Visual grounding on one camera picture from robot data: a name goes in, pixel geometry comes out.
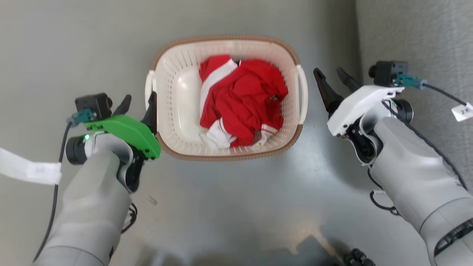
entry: label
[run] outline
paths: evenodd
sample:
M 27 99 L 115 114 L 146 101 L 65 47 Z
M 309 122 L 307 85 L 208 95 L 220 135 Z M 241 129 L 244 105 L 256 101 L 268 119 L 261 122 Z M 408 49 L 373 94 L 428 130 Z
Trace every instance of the label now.
M 375 195 L 386 194 L 386 192 L 383 191 L 383 190 L 373 190 L 373 192 L 374 192 Z
M 460 122 L 473 117 L 473 106 L 470 103 L 466 103 L 466 106 L 459 105 L 452 108 L 452 113 L 455 116 L 455 119 Z
M 0 148 L 0 174 L 27 182 L 57 185 L 61 163 L 33 162 Z

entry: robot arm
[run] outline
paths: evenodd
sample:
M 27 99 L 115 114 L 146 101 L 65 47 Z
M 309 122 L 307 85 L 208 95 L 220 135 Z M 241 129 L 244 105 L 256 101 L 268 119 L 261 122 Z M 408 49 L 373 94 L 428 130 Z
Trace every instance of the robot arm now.
M 118 246 L 130 194 L 117 179 L 121 160 L 93 154 L 64 192 L 61 214 L 33 266 L 104 266 Z
M 346 85 L 354 80 L 337 72 Z M 397 212 L 424 239 L 433 266 L 473 265 L 473 197 L 443 157 L 408 125 L 409 103 L 392 99 L 404 89 L 393 83 L 393 76 L 406 74 L 407 63 L 378 62 L 370 72 L 375 85 L 358 88 L 352 82 L 352 94 L 343 99 L 314 70 L 330 132 L 351 142 Z
M 110 263 L 126 230 L 130 193 L 138 189 L 141 167 L 160 153 L 154 137 L 156 93 L 151 94 L 141 122 L 124 115 L 130 101 L 130 96 L 125 97 L 112 115 L 112 101 L 105 93 L 76 99 L 78 113 L 68 123 L 84 123 L 95 133 L 67 142 L 68 161 L 82 167 L 64 192 L 61 214 L 33 266 Z

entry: white trim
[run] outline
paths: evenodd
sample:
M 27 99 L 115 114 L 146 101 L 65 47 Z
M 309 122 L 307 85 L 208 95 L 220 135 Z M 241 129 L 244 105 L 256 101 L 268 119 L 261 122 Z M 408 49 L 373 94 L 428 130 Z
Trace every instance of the white trim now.
M 201 102 L 200 102 L 200 115 L 202 117 L 202 113 L 204 111 L 205 101 L 207 96 L 209 95 L 210 88 L 213 85 L 217 84 L 219 81 L 224 79 L 226 76 L 230 75 L 233 70 L 237 69 L 238 65 L 233 60 L 228 60 L 225 64 L 217 68 L 216 70 L 212 71 L 210 75 L 204 80 L 202 83 L 201 89 Z
M 238 137 L 233 136 L 232 134 L 228 133 L 228 131 L 225 129 L 225 126 L 223 125 L 223 117 L 221 117 L 221 118 L 219 119 L 219 125 L 220 125 L 220 129 L 223 131 L 223 133 L 225 133 L 225 134 L 228 135 L 228 136 L 231 136 L 231 137 L 228 139 L 228 141 L 229 141 L 230 143 L 232 143 L 232 142 L 234 142 L 234 141 L 237 140 Z
M 276 133 L 278 130 L 275 129 L 274 127 L 270 126 L 270 125 L 267 125 L 267 124 L 262 124 L 261 125 L 261 130 L 265 130 L 265 131 L 268 131 L 270 133 Z
M 299 115 L 299 124 L 303 124 L 304 121 L 306 120 L 307 116 L 307 108 L 309 105 L 309 93 L 308 93 L 308 88 L 307 88 L 307 79 L 306 79 L 306 74 L 304 73 L 304 70 L 302 69 L 301 65 L 297 65 L 297 73 L 298 77 L 296 77 L 296 89 L 299 88 L 299 79 L 300 79 L 300 86 L 302 90 L 302 108 L 300 109 L 300 115 Z

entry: brown basket rim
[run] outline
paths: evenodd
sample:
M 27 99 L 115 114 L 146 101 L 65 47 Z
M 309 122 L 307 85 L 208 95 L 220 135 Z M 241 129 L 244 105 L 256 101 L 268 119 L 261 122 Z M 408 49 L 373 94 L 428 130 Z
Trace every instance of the brown basket rim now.
M 197 37 L 197 38 L 183 39 L 183 40 L 178 40 L 178 41 L 167 44 L 155 56 L 153 63 L 151 63 L 150 70 L 155 70 L 161 56 L 167 50 L 169 50 L 170 48 L 176 45 L 207 42 L 207 41 L 218 41 L 218 40 L 247 40 L 247 41 L 261 41 L 261 42 L 275 43 L 275 44 L 280 45 L 284 49 L 286 49 L 286 51 L 288 51 L 288 53 L 294 60 L 295 65 L 300 65 L 299 57 L 294 51 L 294 49 L 292 49 L 292 47 L 289 46 L 289 44 L 287 44 L 286 42 L 280 39 L 277 39 L 274 37 L 268 37 L 268 36 L 253 36 L 253 35 L 213 35 L 213 36 L 203 36 L 203 37 Z M 159 144 L 161 145 L 162 150 L 164 150 L 167 154 L 173 157 L 176 157 L 178 159 L 190 160 L 190 161 L 240 161 L 240 160 L 259 159 L 259 158 L 270 157 L 270 156 L 281 154 L 289 150 L 289 148 L 291 148 L 296 143 L 301 132 L 302 132 L 302 125 L 298 124 L 296 131 L 294 132 L 294 135 L 292 136 L 290 141 L 286 145 L 282 146 L 281 148 L 277 150 L 266 151 L 266 152 L 261 152 L 261 153 L 256 153 L 256 154 L 229 155 L 229 156 L 197 156 L 197 155 L 180 154 L 172 150 L 171 148 L 169 148 L 169 146 L 166 145 L 159 131 L 156 133 L 156 138 Z

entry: basket handle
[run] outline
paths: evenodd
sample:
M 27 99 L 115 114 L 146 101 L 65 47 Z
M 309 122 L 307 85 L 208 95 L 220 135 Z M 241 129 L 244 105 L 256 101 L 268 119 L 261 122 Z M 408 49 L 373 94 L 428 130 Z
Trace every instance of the basket handle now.
M 146 76 L 146 83 L 145 83 L 145 107 L 146 107 L 146 110 L 149 107 L 148 100 L 149 100 L 149 97 L 151 96 L 151 92 L 155 91 L 156 93 L 158 93 L 156 91 L 156 87 L 157 86 L 156 86 L 156 78 L 155 78 L 155 75 L 154 75 L 154 70 L 150 70 L 148 72 L 148 75 Z M 156 130 L 158 130 L 158 111 L 157 110 L 156 110 Z
M 296 67 L 298 71 L 297 72 L 298 78 L 296 79 L 297 81 L 296 88 L 299 88 L 299 80 L 301 82 L 301 88 L 302 88 L 302 108 L 299 115 L 299 124 L 303 124 L 307 115 L 309 95 L 308 95 L 306 74 L 304 73 L 304 70 L 302 69 L 300 65 L 297 65 Z

